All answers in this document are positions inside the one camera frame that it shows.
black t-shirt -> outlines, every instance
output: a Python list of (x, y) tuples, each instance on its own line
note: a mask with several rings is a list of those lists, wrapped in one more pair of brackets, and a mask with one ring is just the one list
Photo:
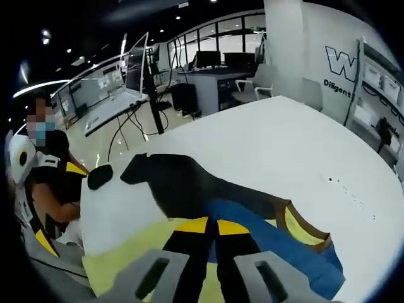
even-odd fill
[[(47, 132), (45, 146), (37, 147), (37, 150), (60, 158), (62, 162), (71, 162), (68, 137), (63, 131)], [(28, 176), (27, 189), (29, 193), (32, 193), (33, 184), (46, 183), (60, 203), (78, 202), (81, 196), (81, 180), (84, 177), (54, 167), (35, 167)]]

black hair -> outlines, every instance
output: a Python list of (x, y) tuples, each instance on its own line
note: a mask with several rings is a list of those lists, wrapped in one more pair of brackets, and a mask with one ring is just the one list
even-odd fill
[(50, 98), (49, 94), (45, 93), (43, 90), (37, 90), (32, 93), (31, 101), (28, 104), (28, 109), (27, 109), (28, 115), (35, 115), (36, 106), (37, 106), (36, 99), (44, 99), (45, 106), (52, 107), (51, 98)]

wall logo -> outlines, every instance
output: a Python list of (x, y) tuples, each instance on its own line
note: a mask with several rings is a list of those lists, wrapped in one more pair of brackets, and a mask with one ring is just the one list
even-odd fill
[(357, 58), (351, 60), (349, 55), (344, 52), (340, 52), (337, 55), (336, 50), (329, 46), (326, 46), (326, 52), (331, 72), (337, 75), (341, 75), (343, 72), (345, 79), (355, 82), (358, 65)]

white office chair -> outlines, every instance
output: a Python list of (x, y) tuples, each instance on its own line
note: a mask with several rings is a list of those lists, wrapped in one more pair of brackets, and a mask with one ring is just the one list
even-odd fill
[(323, 110), (323, 91), (321, 84), (307, 78), (303, 78), (302, 100), (303, 104), (321, 112)]
[[(272, 97), (272, 71), (271, 66), (266, 64), (258, 65), (258, 69), (252, 80), (235, 81), (238, 92), (232, 93), (233, 97), (241, 103), (249, 103), (262, 98)], [(254, 90), (245, 87), (243, 91), (240, 87), (240, 83), (252, 84)]]

